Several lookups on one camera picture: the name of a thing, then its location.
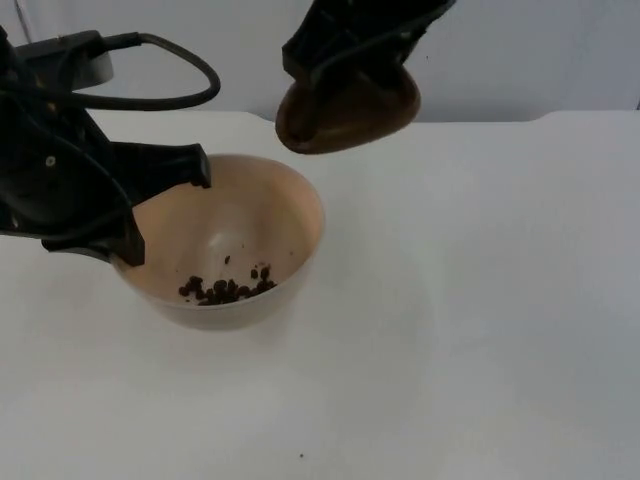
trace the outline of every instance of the wooden scoop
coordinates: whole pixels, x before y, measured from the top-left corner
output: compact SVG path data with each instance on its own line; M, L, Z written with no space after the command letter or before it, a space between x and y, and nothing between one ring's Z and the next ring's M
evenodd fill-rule
M294 83L276 117L276 133L290 150L329 153L390 135L409 124L420 109L420 91L404 69L393 87L381 88L353 72L330 94Z

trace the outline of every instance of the dark bean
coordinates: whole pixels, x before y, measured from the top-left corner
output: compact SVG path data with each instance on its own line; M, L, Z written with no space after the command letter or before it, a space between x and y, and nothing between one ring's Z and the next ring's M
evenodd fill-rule
M216 293L224 292L227 289L227 281L226 280L218 280L213 284L213 291Z

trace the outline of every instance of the bowl rim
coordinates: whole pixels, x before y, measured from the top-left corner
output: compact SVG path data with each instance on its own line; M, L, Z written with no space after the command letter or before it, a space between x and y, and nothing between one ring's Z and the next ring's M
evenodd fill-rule
M322 244L322 242L324 240L325 227L326 227L326 212L325 212L324 204L322 202L322 197L318 193L318 190L315 188L313 183L311 183L311 181L309 179L307 179L307 177L305 177L302 173L300 173L298 170L296 170L295 168L291 167L290 165L287 165L286 163L280 162L278 160L274 160L272 158L260 157L258 155L243 154L243 153L208 153L207 154L207 159L209 159L209 161L211 161L211 159L215 158L215 157L244 157L244 158L252 158L254 160L259 160L259 161L263 161L263 162L269 162L269 163L276 164L279 167L284 167L285 169L289 170L290 172L292 172L295 175L297 175L298 177L300 177L307 184L307 186L310 188L310 191L313 194L313 196L316 198L316 200L318 202L318 205L320 205L320 236L318 237L318 241L314 245L313 250L311 251L311 254L306 258L306 260L296 269L295 272L293 272L292 275L290 275L284 281L278 283L278 285L276 285L274 288L272 288L270 290L267 290L266 292L263 292L260 295L256 295L255 297L245 298L243 300L238 300L237 302L224 303L224 304L220 304L220 305L198 305L197 303L191 303L191 304L178 303L178 302L171 302L169 300L165 300L165 299L160 298L160 297L156 297L155 295L153 295L153 294L141 289L137 285L134 285L129 280L127 280L127 278L125 276L125 273L124 273L123 269L121 268L121 262L123 262L123 261L120 258L118 258L118 257L116 257L115 255L112 254L109 263L111 264L111 267L113 268L113 270L115 270L116 273L118 274L118 276L122 279L122 281L129 288L134 290L136 293L138 293L138 294L140 294L140 295L142 295L144 297L147 297L147 298L151 299L151 301L153 301L153 302L155 302L157 304L160 304L162 306L166 306L166 307L170 307L170 308L178 308L178 309L187 310L187 311L212 311L212 310L229 310L229 309L234 309L234 308L240 308L240 307L243 307L243 306L250 305L251 303L254 303L254 302L259 302L261 300L266 300L268 297L270 297L274 293L277 293L278 290L281 290L288 283L294 281L296 279L296 277L298 277L301 274L301 272L303 272L306 269L306 267L315 258L316 254L318 253L318 250L320 248L320 245Z

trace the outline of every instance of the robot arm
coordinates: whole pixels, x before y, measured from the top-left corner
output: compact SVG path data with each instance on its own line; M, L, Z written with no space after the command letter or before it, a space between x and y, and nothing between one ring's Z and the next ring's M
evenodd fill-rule
M419 95L417 89L409 91L415 85L402 64L454 1L315 0L282 49L284 69L295 80L276 122L283 143L302 153L321 153L371 141L411 121ZM172 99L73 93L109 79L110 50L141 43L188 61L207 76L209 88ZM144 263L133 207L177 184L209 187L206 155L200 145L111 142L85 109L186 108L212 99L219 88L215 71L203 60L153 35L103 38L82 32L13 48L0 29L0 234L40 238L49 251L106 261L115 254L131 265ZM373 96L354 107L343 101L351 96L349 89ZM386 100L380 103L379 97ZM388 98L413 103L387 130L341 115L362 111L362 118L382 125L393 110ZM371 115L367 109L378 104L380 115ZM325 127L336 111L356 127L343 129L339 141L327 140L326 132L336 129Z

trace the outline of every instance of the black mechanical part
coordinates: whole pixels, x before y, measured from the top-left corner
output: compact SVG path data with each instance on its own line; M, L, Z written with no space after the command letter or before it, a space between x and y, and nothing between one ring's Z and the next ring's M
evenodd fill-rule
M109 76L108 69L95 68L96 62L105 65L109 50L147 37L200 68L209 88L176 99L70 93ZM0 29L0 233L40 238L50 251L106 261L115 254L131 265L143 264L144 239L132 208L181 183L210 187L207 157L200 145L110 142L84 108L183 108L218 90L211 67L158 37L103 39L82 32L14 49Z
M339 81L354 68L381 87L397 81L397 68L431 23L456 0L314 0L302 25L282 47L283 67L311 89Z

